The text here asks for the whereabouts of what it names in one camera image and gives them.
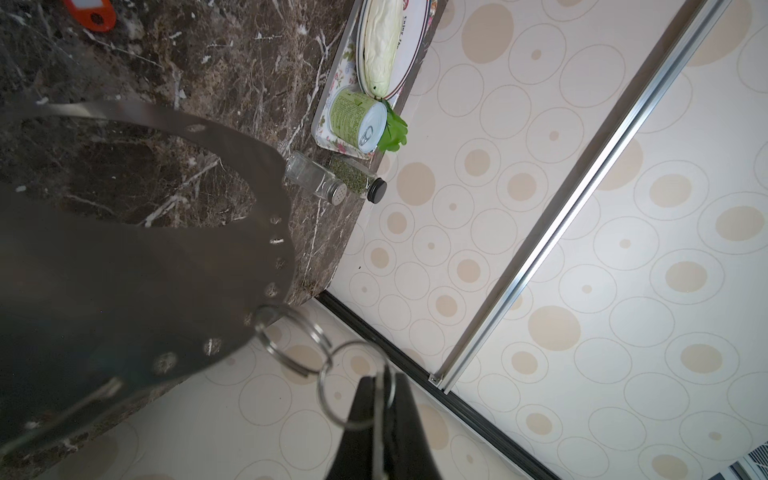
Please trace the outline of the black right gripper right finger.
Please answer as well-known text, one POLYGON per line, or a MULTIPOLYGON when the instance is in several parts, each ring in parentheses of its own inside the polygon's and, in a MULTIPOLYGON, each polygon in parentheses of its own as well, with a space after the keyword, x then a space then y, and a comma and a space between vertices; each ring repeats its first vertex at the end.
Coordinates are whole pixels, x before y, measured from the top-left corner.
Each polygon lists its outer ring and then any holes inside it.
POLYGON ((387 479, 440 479, 410 380, 395 373, 385 389, 384 473, 387 479))

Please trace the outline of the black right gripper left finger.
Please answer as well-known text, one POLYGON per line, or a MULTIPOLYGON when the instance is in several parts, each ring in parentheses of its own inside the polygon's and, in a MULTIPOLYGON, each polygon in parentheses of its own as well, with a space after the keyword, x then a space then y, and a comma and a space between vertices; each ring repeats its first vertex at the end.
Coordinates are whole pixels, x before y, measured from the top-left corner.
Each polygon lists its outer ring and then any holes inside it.
POLYGON ((377 381, 378 378, 371 376, 360 380, 327 479, 380 478, 377 381))

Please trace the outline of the red key tag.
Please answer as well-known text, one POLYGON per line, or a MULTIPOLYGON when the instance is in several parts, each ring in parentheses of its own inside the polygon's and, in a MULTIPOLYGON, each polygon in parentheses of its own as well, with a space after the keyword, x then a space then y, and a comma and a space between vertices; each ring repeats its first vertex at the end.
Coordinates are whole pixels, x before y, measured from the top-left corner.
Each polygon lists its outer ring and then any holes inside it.
POLYGON ((63 0, 70 16, 82 27, 97 33, 112 30, 117 15, 109 0, 63 0))

